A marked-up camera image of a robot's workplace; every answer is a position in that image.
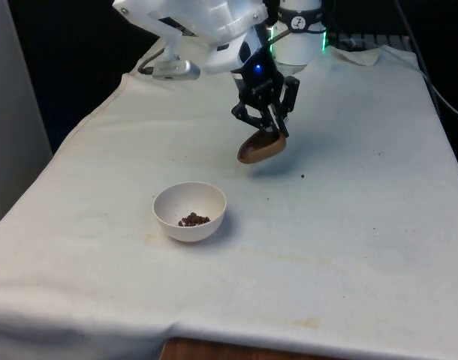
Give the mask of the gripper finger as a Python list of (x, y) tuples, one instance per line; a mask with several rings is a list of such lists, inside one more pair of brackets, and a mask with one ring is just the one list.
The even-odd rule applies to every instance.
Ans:
[(265, 112), (259, 112), (257, 115), (251, 114), (248, 107), (241, 101), (232, 108), (231, 114), (236, 119), (258, 129), (259, 131), (272, 131), (273, 120), (271, 115), (267, 115)]
[(296, 77), (286, 76), (281, 90), (276, 94), (276, 98), (271, 104), (277, 126), (284, 137), (289, 137), (285, 121), (288, 114), (294, 110), (299, 87), (300, 81)]

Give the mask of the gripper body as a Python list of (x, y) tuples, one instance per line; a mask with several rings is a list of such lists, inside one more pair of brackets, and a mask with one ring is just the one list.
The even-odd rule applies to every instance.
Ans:
[(243, 104), (272, 104), (280, 98), (284, 77), (269, 50), (259, 50), (231, 74)]

